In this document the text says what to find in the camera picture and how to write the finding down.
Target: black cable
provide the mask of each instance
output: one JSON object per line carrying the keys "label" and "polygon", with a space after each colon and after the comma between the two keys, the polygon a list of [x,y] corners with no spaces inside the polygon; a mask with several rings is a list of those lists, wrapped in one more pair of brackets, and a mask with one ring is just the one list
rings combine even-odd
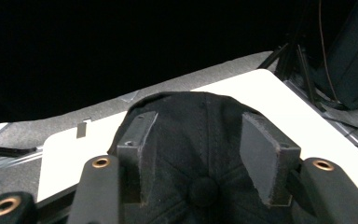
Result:
{"label": "black cable", "polygon": [[329,101],[329,100],[324,99],[323,97],[320,97],[319,100],[321,101],[322,104],[327,105],[328,107],[331,107],[333,109],[341,110],[341,111],[349,110],[345,105],[343,105],[340,102]]}
{"label": "black cable", "polygon": [[348,132],[348,133],[345,134],[344,136],[347,138],[347,137],[351,136],[351,134],[356,133],[357,131],[358,131],[358,130],[356,130],[356,129],[352,129],[350,132]]}
{"label": "black cable", "polygon": [[322,29],[322,0],[319,0],[319,13],[318,14],[319,14],[319,32],[321,35],[321,43],[322,43],[322,53],[324,55],[324,70],[325,70],[325,73],[327,76],[328,83],[330,85],[331,92],[333,93],[334,99],[336,101],[338,101],[336,91],[334,90],[333,83],[331,81],[330,74],[329,74],[328,68],[327,68],[326,51],[324,48],[324,32]]}
{"label": "black cable", "polygon": [[337,122],[337,123],[340,123],[340,124],[342,124],[342,125],[345,125],[345,126],[348,126],[348,127],[350,127],[350,128],[353,128],[353,129],[358,130],[358,127],[357,127],[357,126],[355,126],[355,125],[353,125],[353,124],[349,124],[349,123],[344,122],[344,121],[342,121],[342,120],[339,120],[339,119],[330,119],[330,118],[328,118],[328,117],[322,117],[322,118],[327,119],[327,120],[331,120],[331,121],[334,121],[334,122]]}

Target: white tabletop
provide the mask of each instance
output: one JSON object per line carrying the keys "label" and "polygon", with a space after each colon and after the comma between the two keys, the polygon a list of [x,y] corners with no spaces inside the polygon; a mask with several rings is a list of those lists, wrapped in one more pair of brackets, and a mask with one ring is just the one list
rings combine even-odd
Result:
{"label": "white tabletop", "polygon": [[[227,95],[266,116],[301,147],[301,159],[320,157],[340,165],[358,187],[358,148],[268,70],[255,70],[193,91]],[[38,201],[76,184],[84,163],[106,154],[127,112],[53,134],[44,144]]]}

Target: black stand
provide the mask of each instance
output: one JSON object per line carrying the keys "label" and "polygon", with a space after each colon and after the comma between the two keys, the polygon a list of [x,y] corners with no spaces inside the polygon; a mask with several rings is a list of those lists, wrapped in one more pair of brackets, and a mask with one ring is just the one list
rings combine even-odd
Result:
{"label": "black stand", "polygon": [[282,47],[275,49],[257,68],[267,69],[279,59],[275,76],[280,80],[286,80],[293,74],[295,64],[298,63],[310,102],[322,109],[318,103],[315,85],[310,75],[307,54],[305,48],[301,46],[301,42],[306,36],[307,27],[309,27],[312,21],[311,12],[317,11],[317,6],[316,0],[305,0],[302,6],[298,7],[299,10],[295,13],[294,23],[291,28],[292,32],[288,35],[288,41]]}

